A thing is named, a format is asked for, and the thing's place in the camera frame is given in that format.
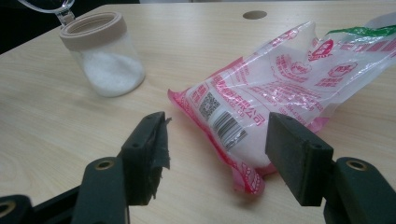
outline beige lid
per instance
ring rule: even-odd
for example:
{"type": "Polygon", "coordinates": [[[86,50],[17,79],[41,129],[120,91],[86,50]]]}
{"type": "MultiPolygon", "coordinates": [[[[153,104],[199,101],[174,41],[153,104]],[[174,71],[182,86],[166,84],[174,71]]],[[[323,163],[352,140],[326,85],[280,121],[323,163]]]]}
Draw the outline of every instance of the beige lid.
{"type": "Polygon", "coordinates": [[[68,23],[59,33],[64,45],[73,51],[93,49],[119,39],[126,24],[119,12],[85,16],[68,23]]]}

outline white powder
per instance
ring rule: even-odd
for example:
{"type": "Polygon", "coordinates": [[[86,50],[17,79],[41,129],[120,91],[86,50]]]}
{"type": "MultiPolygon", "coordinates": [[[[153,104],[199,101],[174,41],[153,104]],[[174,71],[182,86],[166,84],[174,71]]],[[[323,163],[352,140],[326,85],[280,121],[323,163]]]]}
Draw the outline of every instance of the white powder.
{"type": "Polygon", "coordinates": [[[96,92],[105,97],[132,91],[145,78],[139,61],[114,53],[84,54],[82,69],[96,92]]]}

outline light wood grain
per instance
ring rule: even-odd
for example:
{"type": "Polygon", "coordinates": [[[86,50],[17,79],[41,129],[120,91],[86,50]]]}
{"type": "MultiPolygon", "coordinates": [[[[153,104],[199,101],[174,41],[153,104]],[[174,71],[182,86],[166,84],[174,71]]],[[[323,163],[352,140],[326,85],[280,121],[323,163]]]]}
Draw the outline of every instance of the light wood grain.
{"type": "MultiPolygon", "coordinates": [[[[232,174],[201,131],[167,99],[290,28],[317,23],[318,36],[363,25],[394,2],[266,2],[121,5],[147,70],[143,84],[117,98],[98,96],[50,31],[0,56],[0,196],[42,203],[78,185],[85,166],[115,156],[147,114],[165,111],[171,170],[157,199],[131,207],[132,223],[324,223],[323,207],[301,207],[279,175],[262,196],[234,192],[232,174]],[[267,17],[249,21],[250,10],[267,17]]],[[[396,67],[342,104],[319,136],[376,166],[396,188],[396,67]]]]}

